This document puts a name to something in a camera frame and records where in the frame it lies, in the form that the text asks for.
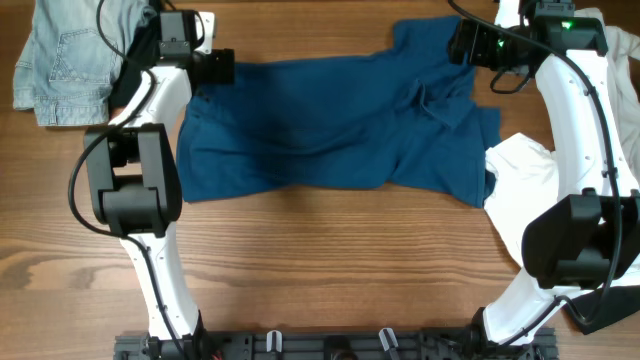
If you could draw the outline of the dark blue polo shirt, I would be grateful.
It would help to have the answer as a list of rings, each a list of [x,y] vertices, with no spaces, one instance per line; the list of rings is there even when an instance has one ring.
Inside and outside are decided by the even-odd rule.
[[[393,183],[482,206],[501,114],[472,100],[474,68],[448,58],[459,22],[402,20],[371,55],[239,63],[233,83],[201,86],[177,142],[184,199]]]

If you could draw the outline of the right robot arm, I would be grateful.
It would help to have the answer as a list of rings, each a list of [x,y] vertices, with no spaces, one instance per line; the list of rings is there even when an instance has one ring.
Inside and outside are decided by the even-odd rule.
[[[450,60],[534,81],[556,150],[557,201],[525,227],[521,271],[460,342],[468,358],[515,358],[559,310],[591,330],[624,317],[614,297],[639,288],[639,184],[610,105],[599,19],[570,1],[503,1],[494,22],[461,17]]]

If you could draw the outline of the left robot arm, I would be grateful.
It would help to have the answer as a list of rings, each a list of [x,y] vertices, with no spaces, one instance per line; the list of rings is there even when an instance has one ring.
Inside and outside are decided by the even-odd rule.
[[[117,339],[115,358],[214,359],[178,251],[183,198],[168,133],[199,84],[232,83],[234,53],[213,48],[212,12],[163,11],[158,34],[158,57],[124,110],[86,132],[77,165],[87,169],[96,231],[127,252],[148,312],[146,335]]]

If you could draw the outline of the black folded garment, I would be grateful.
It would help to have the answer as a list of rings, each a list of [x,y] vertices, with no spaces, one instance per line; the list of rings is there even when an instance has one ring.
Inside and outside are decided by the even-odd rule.
[[[160,40],[159,12],[165,9],[162,0],[151,0],[150,5],[156,12],[147,25],[141,26],[136,32],[127,57],[135,62],[122,65],[118,80],[115,82],[109,96],[109,110],[126,107],[135,95],[142,81],[142,68],[151,68],[159,58],[158,41]]]

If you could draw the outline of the white t-shirt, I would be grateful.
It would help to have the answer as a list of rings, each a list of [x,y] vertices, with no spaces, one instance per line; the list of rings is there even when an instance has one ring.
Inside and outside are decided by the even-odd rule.
[[[639,97],[629,62],[639,57],[639,38],[616,26],[605,29],[608,51],[572,50],[568,56],[596,87],[613,137],[617,183],[627,197],[639,187]],[[608,196],[600,122],[585,86],[573,70],[554,56],[535,76],[553,133],[549,151],[517,133],[486,152],[486,168],[496,185],[484,208],[509,254],[523,262],[522,239],[527,225],[569,194],[593,188]]]

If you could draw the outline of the light blue denim jeans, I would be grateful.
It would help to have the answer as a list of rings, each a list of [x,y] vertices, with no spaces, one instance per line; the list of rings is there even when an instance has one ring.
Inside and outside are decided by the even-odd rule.
[[[37,0],[15,65],[13,108],[40,126],[109,120],[108,97],[136,31],[157,15],[145,0]]]

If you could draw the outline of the black garment under pile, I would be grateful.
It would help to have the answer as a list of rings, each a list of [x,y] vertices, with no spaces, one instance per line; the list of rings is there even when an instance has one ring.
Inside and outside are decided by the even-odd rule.
[[[597,290],[576,297],[572,300],[572,304],[581,315],[588,315],[598,303],[599,293],[600,290]],[[588,335],[637,313],[640,305],[639,296],[638,286],[613,287],[601,305],[595,319],[587,325],[579,322],[571,311],[570,305],[565,305],[564,310],[578,329],[584,335]]]

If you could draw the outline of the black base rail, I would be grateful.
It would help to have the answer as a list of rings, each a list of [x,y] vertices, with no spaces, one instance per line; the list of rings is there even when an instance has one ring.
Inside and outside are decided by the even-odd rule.
[[[328,360],[328,359],[528,359],[558,360],[555,330],[538,330],[533,342],[511,346],[495,353],[465,356],[463,328],[431,328],[414,332],[395,332],[385,328],[378,332],[284,334],[209,332],[203,340],[205,349],[195,351],[191,344],[183,345],[190,352],[188,359],[223,360]],[[116,337],[113,359],[184,359],[169,340],[163,342],[146,336]]]

